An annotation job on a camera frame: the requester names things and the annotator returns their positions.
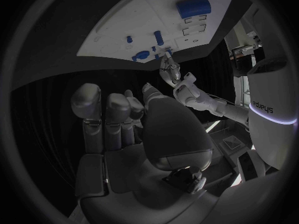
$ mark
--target blue light strip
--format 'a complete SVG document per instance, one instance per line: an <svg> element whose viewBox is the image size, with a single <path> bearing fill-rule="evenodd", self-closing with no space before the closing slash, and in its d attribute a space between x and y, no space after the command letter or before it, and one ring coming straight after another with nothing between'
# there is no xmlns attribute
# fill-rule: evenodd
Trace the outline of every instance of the blue light strip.
<svg viewBox="0 0 299 224"><path fill-rule="evenodd" d="M272 119L272 118L270 118L270 117L267 117L267 116L265 116L265 115L259 113L258 111L256 111L256 110L252 107L251 103L249 104L249 108L250 108L254 113L258 114L259 116L261 116L261 117L263 117L263 118L265 118L265 119L267 119L267 120L270 120L270 121L272 121L272 122L275 122L275 123L280 123L280 124L293 124L293 123L296 123L296 122L297 122L297 119L294 119L293 121L285 122L285 121L279 121L279 120L276 120L276 119Z"/></svg>

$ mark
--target robotic arm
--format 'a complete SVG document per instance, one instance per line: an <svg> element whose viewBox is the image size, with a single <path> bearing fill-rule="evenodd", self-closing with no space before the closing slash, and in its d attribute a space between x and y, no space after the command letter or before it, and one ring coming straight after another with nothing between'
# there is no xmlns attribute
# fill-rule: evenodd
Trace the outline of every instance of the robotic arm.
<svg viewBox="0 0 299 224"><path fill-rule="evenodd" d="M198 111L210 111L211 114L222 117L225 116L246 126L248 131L248 110L227 104L222 99L213 99L204 91L194 85L196 78L192 73L187 73L184 80L180 80L179 64L173 61L171 55L166 52L160 67L160 75L173 90L173 96L177 101L187 107L192 107Z"/></svg>

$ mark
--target blue component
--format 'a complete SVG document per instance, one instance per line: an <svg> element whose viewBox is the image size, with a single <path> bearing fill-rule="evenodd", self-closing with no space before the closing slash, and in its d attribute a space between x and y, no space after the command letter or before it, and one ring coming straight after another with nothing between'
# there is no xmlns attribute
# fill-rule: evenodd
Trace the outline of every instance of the blue component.
<svg viewBox="0 0 299 224"><path fill-rule="evenodd" d="M127 36L127 43L132 43L133 39L131 38L131 36Z"/></svg>
<svg viewBox="0 0 299 224"><path fill-rule="evenodd" d="M170 53L170 55L172 56L172 52L170 51L170 50L167 50L169 53Z"/></svg>
<svg viewBox="0 0 299 224"><path fill-rule="evenodd" d="M154 36L156 37L158 46L163 46L164 45L164 41L163 41L163 38L161 36L161 32L160 31L155 31L154 32Z"/></svg>
<svg viewBox="0 0 299 224"><path fill-rule="evenodd" d="M181 18L211 13L209 0L187 0L176 4Z"/></svg>
<svg viewBox="0 0 299 224"><path fill-rule="evenodd" d="M149 51L141 51L141 52L139 52L139 53L136 54L136 57L138 59L143 60L143 59L146 59L149 55L150 55Z"/></svg>

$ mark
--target vent grille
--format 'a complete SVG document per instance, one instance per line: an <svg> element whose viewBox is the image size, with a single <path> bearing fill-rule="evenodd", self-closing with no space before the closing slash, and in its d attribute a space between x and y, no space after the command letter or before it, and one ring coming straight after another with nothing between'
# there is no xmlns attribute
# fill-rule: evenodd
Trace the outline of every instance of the vent grille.
<svg viewBox="0 0 299 224"><path fill-rule="evenodd" d="M230 136L223 140L230 149L235 149L241 145L241 141L235 136Z"/></svg>

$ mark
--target cable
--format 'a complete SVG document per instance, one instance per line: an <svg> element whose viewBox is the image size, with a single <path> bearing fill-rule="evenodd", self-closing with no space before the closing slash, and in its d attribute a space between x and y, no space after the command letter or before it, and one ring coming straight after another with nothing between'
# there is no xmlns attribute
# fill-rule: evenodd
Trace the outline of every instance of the cable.
<svg viewBox="0 0 299 224"><path fill-rule="evenodd" d="M221 100L224 100L224 101L226 101L226 102L228 102L228 103L231 103L231 104L233 104L233 105L235 105L235 106L239 106L239 107L241 107L241 108L243 108L243 109L245 109L245 110L248 110L248 109L245 108L244 106L237 105L237 104L232 103L232 102L230 102L230 101L228 101L228 100L226 100L226 99L220 98L220 97L218 97L218 96L216 96L216 95L212 95L212 94L208 94L208 93L207 93L207 95L217 97L217 98L219 98L219 99L221 99Z"/></svg>

